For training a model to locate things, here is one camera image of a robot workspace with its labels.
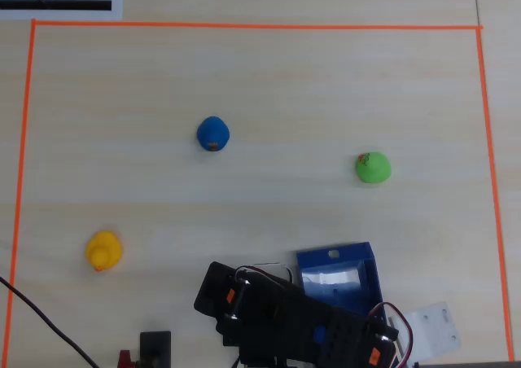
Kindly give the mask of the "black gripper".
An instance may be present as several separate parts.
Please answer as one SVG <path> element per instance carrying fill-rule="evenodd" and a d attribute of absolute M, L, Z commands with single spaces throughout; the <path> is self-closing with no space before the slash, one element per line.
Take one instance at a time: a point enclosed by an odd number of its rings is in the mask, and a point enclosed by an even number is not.
<path fill-rule="evenodd" d="M 357 366 L 367 368 L 395 367 L 396 340 L 399 331 L 379 315 L 359 317 Z"/>

